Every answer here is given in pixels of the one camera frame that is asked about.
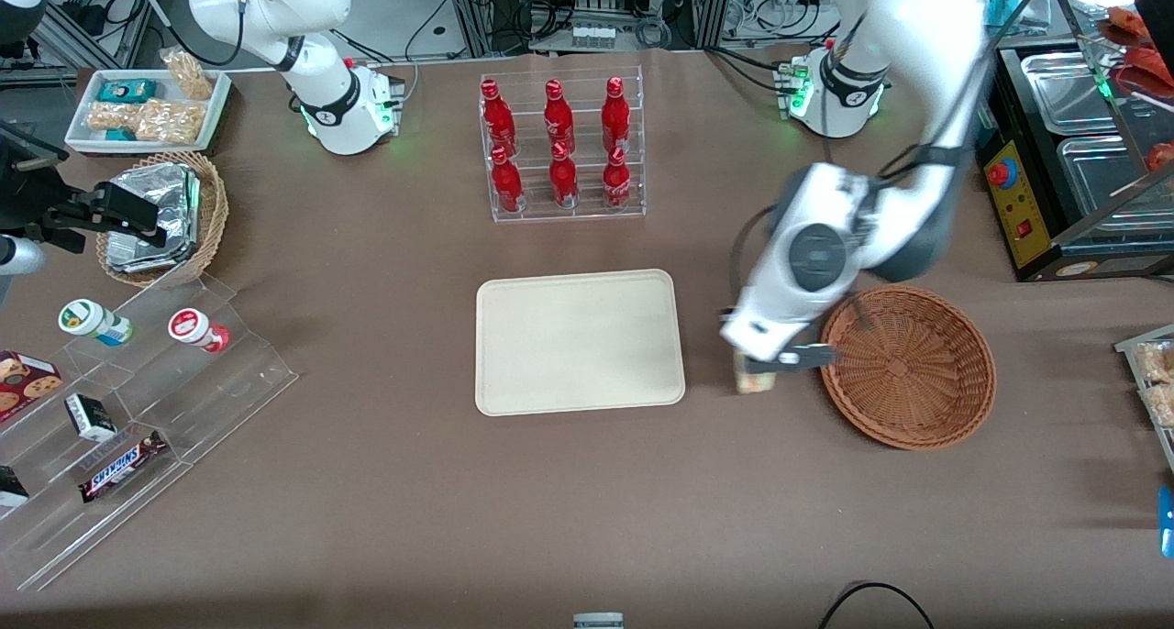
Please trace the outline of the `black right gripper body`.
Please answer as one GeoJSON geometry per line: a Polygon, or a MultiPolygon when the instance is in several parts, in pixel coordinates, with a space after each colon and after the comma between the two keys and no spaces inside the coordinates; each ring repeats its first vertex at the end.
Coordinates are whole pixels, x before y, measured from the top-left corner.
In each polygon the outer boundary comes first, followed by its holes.
{"type": "Polygon", "coordinates": [[[50,243],[55,228],[47,214],[70,198],[56,165],[70,153],[50,146],[32,133],[8,122],[4,128],[1,153],[1,229],[4,235],[50,243]]]}

